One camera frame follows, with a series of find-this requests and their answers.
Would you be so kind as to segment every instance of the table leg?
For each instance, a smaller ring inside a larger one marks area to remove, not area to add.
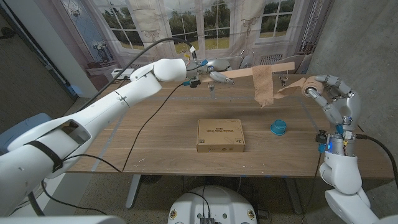
[[[293,178],[284,178],[287,191],[289,192],[290,201],[292,202],[293,212],[297,215],[303,213],[303,208],[300,203],[299,193],[297,192],[296,181]]]
[[[140,174],[134,174],[132,176],[130,190],[129,190],[129,194],[127,196],[127,202],[126,202],[126,208],[128,208],[128,209],[130,209],[134,206],[134,201],[137,197],[140,178],[141,178]]]

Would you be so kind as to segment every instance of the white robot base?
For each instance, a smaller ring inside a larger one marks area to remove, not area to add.
[[[210,185],[205,187],[204,193],[203,187],[190,192],[198,195],[187,192],[177,199],[170,209],[168,224],[257,224],[253,206],[233,190]],[[209,204],[210,218],[208,206],[199,196],[202,194]]]

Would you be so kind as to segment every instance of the table surface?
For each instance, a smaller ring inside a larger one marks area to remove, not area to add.
[[[309,75],[290,75],[293,83]],[[277,76],[274,92],[282,88]],[[130,174],[227,175],[255,177],[312,177],[318,161],[315,135],[330,125],[320,107],[297,90],[294,95],[274,100],[260,108],[254,100],[252,77],[235,78],[234,86],[216,84],[216,99],[210,98],[207,83],[197,88],[181,86],[141,131],[179,83],[162,83],[156,95],[133,106],[110,124],[86,152],[101,156]],[[111,85],[101,96],[115,90]],[[240,119],[246,142],[244,152],[197,153],[198,119]],[[269,126],[283,119],[287,132],[272,134]],[[391,163],[384,151],[371,141],[356,140],[355,154],[364,178],[393,178]],[[69,172],[115,173],[104,162],[82,157]]]

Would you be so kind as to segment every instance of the wooden stick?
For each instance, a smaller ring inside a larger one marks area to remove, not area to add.
[[[259,66],[271,66],[272,72],[283,72],[288,70],[294,70],[294,62],[280,63],[276,65],[259,65]],[[221,72],[228,78],[238,78],[253,75],[251,68],[244,68],[232,71]],[[212,82],[213,79],[209,75],[202,75],[200,78],[201,82]]]

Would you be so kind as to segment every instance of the cardboard box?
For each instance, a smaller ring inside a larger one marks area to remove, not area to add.
[[[243,152],[244,145],[240,119],[198,120],[198,152]]]

